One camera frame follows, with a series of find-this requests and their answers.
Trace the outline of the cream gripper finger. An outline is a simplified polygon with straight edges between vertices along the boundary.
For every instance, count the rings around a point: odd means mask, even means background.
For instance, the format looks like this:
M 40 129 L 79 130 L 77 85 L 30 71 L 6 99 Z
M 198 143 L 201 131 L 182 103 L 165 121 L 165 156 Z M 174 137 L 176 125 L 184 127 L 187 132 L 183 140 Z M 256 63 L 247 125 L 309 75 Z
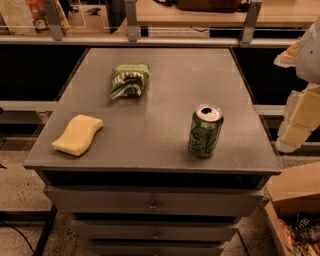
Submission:
M 275 58 L 274 64 L 276 66 L 283 67 L 283 68 L 295 67 L 299 43 L 300 41 L 296 41 L 294 44 L 288 47 L 285 51 L 279 54 Z
M 277 150 L 291 153 L 299 149 L 319 126 L 320 85 L 308 84 L 302 92 L 293 90 L 287 99 L 284 120 L 277 133 Z

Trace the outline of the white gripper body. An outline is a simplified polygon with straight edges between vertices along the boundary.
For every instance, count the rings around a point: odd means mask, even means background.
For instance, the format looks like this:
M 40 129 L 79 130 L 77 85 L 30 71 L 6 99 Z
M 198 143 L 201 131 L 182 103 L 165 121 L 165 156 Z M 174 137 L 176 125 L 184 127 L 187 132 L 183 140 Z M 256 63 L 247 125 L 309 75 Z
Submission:
M 296 55 L 296 74 L 308 83 L 320 83 L 320 17 L 301 37 Z

